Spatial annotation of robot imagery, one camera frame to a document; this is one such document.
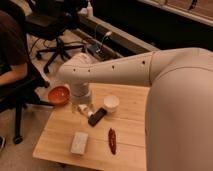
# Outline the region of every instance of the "chair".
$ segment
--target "chair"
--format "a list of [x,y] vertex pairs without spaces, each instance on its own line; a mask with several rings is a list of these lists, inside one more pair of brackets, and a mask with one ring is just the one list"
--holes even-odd
[[[24,30],[25,14],[18,5],[11,1],[7,1],[5,6],[0,5],[0,10],[10,14]],[[39,96],[35,92],[35,89],[38,87],[46,88],[48,86],[49,83],[42,78],[37,68],[29,62],[28,75],[26,78],[0,87],[0,113],[7,109],[15,108],[16,110],[15,135],[13,138],[13,142],[15,144],[18,144],[23,140],[20,134],[22,108],[26,108],[26,104],[53,106],[48,102],[40,100]]]
[[32,12],[26,17],[27,33],[45,40],[56,40],[56,47],[38,50],[36,57],[41,59],[41,53],[53,52],[43,70],[49,73],[48,66],[60,55],[70,58],[67,50],[82,48],[80,45],[65,45],[59,38],[66,29],[77,29],[79,24],[78,11],[87,6],[87,0],[27,0]]

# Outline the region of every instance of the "bowl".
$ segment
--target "bowl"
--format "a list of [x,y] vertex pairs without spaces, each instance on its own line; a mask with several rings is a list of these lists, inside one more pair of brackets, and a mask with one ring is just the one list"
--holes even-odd
[[48,99],[53,105],[65,105],[70,99],[70,91],[65,86],[57,86],[50,90]]

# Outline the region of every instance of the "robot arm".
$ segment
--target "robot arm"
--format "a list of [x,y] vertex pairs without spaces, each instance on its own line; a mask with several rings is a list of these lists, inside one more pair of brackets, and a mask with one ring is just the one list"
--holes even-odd
[[87,83],[151,86],[174,59],[193,56],[197,51],[197,48],[164,50],[105,62],[79,53],[60,67],[59,77],[70,85],[72,101],[85,103],[91,100]]
[[213,170],[212,52],[174,49],[100,63],[76,55],[59,74],[70,84],[74,101],[90,96],[89,82],[151,86],[145,113],[147,170]]

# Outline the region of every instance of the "dark shirt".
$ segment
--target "dark shirt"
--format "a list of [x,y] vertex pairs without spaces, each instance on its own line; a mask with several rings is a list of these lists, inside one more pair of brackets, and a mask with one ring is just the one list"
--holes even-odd
[[28,62],[25,35],[20,25],[7,13],[0,10],[0,53],[8,65]]

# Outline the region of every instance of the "desk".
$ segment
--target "desk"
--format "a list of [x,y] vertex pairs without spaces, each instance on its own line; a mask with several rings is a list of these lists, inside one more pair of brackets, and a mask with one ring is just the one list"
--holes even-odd
[[[145,171],[144,113],[149,88],[91,84],[93,104],[98,109],[106,95],[120,99],[118,110],[108,114],[95,126],[77,111],[72,113],[71,104],[55,107],[34,149],[39,159],[106,171]],[[108,131],[116,132],[117,151],[113,155],[108,145]],[[89,134],[85,154],[70,153],[76,131]]]

